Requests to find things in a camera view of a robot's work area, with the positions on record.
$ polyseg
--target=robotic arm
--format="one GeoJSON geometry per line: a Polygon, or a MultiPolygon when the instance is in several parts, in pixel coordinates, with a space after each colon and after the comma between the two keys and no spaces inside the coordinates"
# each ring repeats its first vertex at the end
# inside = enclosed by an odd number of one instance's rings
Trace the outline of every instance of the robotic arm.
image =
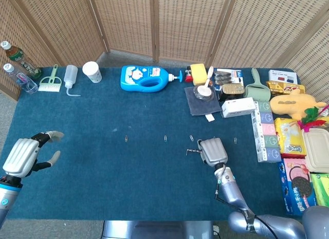
{"type": "Polygon", "coordinates": [[[227,153],[219,138],[198,140],[199,152],[204,163],[215,168],[217,190],[215,198],[238,212],[229,215],[228,223],[232,230],[238,233],[254,232],[268,238],[329,238],[329,209],[327,207],[309,207],[303,215],[304,226],[292,219],[272,215],[255,215],[247,206],[235,178],[229,167],[227,153]],[[218,197],[218,190],[224,196],[224,200],[218,197]]]}
{"type": "Polygon", "coordinates": [[[23,187],[22,178],[32,171],[52,167],[61,153],[57,151],[47,162],[37,163],[40,148],[46,142],[59,141],[63,136],[61,132],[49,131],[38,133],[30,139],[19,139],[15,143],[3,166],[6,176],[0,178],[0,229],[23,187]]]}

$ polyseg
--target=white squeeze bottle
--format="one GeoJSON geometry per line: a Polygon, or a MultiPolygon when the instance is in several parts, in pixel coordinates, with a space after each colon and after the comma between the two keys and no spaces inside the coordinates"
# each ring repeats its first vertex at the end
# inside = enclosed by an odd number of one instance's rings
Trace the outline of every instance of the white squeeze bottle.
{"type": "Polygon", "coordinates": [[[78,68],[74,65],[67,65],[65,70],[64,82],[66,89],[66,94],[69,96],[81,96],[81,95],[74,95],[69,94],[68,90],[72,88],[73,84],[75,84],[78,74],[78,68]]]}

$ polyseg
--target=wicker room divider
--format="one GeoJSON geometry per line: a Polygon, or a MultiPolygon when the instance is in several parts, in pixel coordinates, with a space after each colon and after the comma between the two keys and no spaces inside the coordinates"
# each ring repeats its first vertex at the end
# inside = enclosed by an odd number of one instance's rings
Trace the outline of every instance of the wicker room divider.
{"type": "MultiPolygon", "coordinates": [[[[329,0],[1,0],[1,36],[39,66],[111,49],[216,67],[289,67],[329,102],[329,0]]],[[[7,61],[0,51],[1,65],[7,61]]],[[[0,90],[19,88],[0,73],[0,90]]]]}

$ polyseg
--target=blue detergent bottle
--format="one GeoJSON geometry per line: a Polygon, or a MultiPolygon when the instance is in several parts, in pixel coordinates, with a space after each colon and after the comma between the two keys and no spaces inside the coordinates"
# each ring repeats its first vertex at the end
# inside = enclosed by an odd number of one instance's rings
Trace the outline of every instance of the blue detergent bottle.
{"type": "Polygon", "coordinates": [[[179,77],[173,76],[161,67],[123,66],[121,70],[121,88],[126,91],[155,93],[164,89],[168,82],[179,79],[182,82],[182,72],[179,77]]]}

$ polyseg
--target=green tea bottle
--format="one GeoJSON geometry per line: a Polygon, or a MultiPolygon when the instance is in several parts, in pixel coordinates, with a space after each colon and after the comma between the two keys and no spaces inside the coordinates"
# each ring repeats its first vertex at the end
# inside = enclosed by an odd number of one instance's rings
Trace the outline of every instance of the green tea bottle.
{"type": "Polygon", "coordinates": [[[10,60],[17,62],[28,71],[30,78],[36,80],[41,76],[41,70],[33,64],[32,60],[24,54],[22,49],[12,46],[8,41],[2,41],[1,47],[5,49],[6,55],[10,60]]]}

